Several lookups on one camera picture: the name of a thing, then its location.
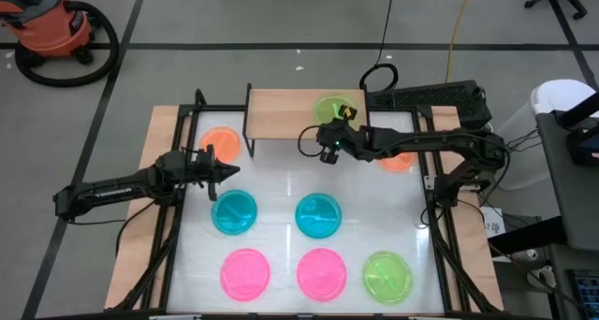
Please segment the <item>translucent green plastic plate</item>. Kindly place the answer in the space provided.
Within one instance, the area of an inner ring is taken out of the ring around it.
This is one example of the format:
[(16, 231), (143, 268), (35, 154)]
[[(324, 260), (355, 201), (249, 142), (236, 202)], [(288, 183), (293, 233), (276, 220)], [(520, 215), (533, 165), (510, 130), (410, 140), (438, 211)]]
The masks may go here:
[(327, 124), (334, 118), (333, 108), (340, 108), (342, 105), (354, 107), (354, 101), (347, 95), (325, 95), (319, 98), (313, 107), (314, 122), (316, 124)]
[(365, 261), (361, 281), (373, 299), (392, 305), (402, 303), (410, 296), (414, 279), (411, 268), (400, 255), (379, 251)]

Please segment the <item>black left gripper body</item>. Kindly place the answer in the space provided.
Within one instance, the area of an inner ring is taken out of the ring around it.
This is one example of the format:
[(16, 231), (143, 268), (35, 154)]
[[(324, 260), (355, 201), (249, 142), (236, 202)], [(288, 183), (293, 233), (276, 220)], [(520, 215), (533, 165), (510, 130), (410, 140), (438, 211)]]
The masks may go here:
[(214, 159), (215, 159), (214, 167), (210, 171), (205, 171), (204, 169), (197, 168), (194, 165), (195, 160), (192, 162), (192, 165), (194, 167), (194, 171), (196, 172), (197, 184), (201, 188), (207, 187), (208, 188), (208, 196), (209, 196), (210, 201), (216, 201), (217, 194), (216, 194), (215, 184), (216, 184), (217, 170), (215, 169), (215, 165), (217, 164), (217, 158), (215, 156), (215, 151), (211, 144), (209, 144), (206, 148), (199, 149), (199, 150), (210, 151), (210, 152), (213, 152), (213, 154), (214, 154)]

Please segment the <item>black desk device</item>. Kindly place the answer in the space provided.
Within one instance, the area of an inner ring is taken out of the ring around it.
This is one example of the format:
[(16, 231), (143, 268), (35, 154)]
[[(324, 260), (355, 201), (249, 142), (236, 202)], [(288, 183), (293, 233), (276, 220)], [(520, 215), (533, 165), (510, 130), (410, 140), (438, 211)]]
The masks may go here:
[(583, 167), (599, 167), (599, 124), (580, 128), (566, 137), (566, 148), (573, 162)]

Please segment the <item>wooden shelf with black legs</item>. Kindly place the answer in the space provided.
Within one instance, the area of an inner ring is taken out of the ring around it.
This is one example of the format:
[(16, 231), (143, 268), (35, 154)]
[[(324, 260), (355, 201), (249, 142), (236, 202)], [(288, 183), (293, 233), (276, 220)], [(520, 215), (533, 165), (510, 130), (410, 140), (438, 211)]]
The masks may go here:
[(318, 124), (318, 104), (337, 99), (358, 111), (354, 128), (370, 123), (364, 90), (260, 89), (247, 83), (241, 135), (249, 155), (254, 156), (257, 139), (297, 139), (302, 129)]

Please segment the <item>dark grey desk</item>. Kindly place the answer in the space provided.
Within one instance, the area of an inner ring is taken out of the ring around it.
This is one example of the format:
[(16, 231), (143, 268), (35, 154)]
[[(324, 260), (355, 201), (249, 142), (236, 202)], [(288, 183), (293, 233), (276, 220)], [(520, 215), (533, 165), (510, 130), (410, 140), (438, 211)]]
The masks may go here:
[(599, 167), (576, 165), (566, 149), (569, 131), (550, 113), (535, 116), (567, 242), (599, 252)]

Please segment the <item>translucent cyan plastic plate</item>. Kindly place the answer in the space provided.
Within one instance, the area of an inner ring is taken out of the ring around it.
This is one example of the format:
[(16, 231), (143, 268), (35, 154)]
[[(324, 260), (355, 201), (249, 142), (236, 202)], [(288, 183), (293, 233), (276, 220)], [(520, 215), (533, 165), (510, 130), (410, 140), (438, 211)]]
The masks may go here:
[(242, 190), (229, 190), (212, 204), (214, 227), (226, 235), (239, 235), (252, 227), (257, 217), (253, 196)]
[(296, 206), (295, 222), (299, 230), (312, 239), (332, 236), (341, 226), (343, 213), (338, 201), (324, 193), (303, 197)]

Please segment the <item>white waste bin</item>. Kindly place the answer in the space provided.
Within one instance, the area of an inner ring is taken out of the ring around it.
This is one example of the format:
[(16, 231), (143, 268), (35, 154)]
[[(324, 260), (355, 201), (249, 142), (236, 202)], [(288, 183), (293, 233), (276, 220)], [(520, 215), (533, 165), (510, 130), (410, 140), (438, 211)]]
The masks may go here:
[(510, 166), (499, 184), (502, 190), (522, 189), (549, 176), (535, 116), (569, 110), (594, 93), (591, 86), (578, 80), (550, 80), (532, 90), (524, 105), (495, 131), (514, 149)]

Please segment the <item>wooden base board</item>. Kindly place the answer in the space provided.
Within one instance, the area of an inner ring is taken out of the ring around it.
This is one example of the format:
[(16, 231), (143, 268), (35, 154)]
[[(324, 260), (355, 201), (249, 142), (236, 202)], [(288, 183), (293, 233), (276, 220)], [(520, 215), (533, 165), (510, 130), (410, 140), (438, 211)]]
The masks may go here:
[[(153, 108), (144, 148), (139, 165), (146, 167), (153, 163), (172, 143), (184, 143), (184, 138), (175, 138), (174, 131), (178, 119), (177, 106), (156, 106)], [(464, 269), (471, 275), (476, 286), (495, 307), (504, 307), (489, 248), (486, 230), (477, 224), (479, 214), (477, 196), (473, 193), (460, 195), (461, 202), (452, 209), (454, 227), (460, 246), (460, 256)], [(105, 306), (110, 308), (122, 300), (125, 294), (148, 267), (150, 252), (158, 212), (150, 209), (137, 221), (130, 223), (124, 231), (121, 247), (116, 257), (109, 292)]]

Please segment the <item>translucent orange plastic plate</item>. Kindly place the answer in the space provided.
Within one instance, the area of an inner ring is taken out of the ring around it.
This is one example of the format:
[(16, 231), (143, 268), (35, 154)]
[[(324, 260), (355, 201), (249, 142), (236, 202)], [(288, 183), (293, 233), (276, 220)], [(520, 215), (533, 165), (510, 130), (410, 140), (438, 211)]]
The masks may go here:
[(204, 133), (199, 147), (207, 150), (212, 145), (214, 156), (219, 161), (232, 164), (241, 154), (241, 139), (238, 133), (228, 126), (217, 126)]
[(385, 158), (378, 161), (378, 164), (389, 172), (409, 171), (417, 160), (415, 153), (400, 153), (391, 158)]

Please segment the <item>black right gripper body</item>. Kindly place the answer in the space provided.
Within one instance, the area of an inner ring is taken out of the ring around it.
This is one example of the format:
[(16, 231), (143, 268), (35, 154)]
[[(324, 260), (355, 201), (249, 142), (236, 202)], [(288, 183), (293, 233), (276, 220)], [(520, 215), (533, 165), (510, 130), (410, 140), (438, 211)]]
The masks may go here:
[(328, 124), (321, 124), (316, 132), (316, 142), (323, 148), (328, 147), (360, 157), (363, 138), (359, 131), (353, 129), (349, 122), (334, 119)]

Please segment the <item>translucent pink plastic plate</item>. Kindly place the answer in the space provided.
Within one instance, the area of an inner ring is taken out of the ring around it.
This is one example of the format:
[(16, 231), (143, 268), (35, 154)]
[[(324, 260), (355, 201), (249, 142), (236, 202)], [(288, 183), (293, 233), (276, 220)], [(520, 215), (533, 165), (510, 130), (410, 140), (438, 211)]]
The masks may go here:
[(299, 261), (296, 279), (300, 291), (319, 302), (329, 302), (344, 291), (347, 284), (347, 267), (343, 259), (327, 248), (307, 252)]
[(236, 250), (224, 260), (219, 272), (219, 282), (230, 298), (242, 302), (254, 300), (269, 285), (270, 263), (256, 249)]

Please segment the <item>white paper note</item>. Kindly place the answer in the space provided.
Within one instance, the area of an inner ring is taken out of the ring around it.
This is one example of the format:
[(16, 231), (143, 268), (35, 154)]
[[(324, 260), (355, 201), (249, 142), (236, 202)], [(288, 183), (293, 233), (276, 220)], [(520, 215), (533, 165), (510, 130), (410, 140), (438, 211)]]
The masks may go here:
[(503, 212), (501, 209), (496, 209), (488, 206), (480, 208), (484, 215), (484, 225), (487, 238), (502, 235), (505, 232), (505, 224)]

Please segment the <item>computer keyboard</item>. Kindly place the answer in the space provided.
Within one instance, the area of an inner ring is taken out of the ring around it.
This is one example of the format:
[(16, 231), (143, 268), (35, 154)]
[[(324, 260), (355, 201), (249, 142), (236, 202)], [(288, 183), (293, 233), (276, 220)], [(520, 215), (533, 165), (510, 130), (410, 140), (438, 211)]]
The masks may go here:
[(577, 308), (583, 320), (599, 320), (599, 270), (568, 269)]

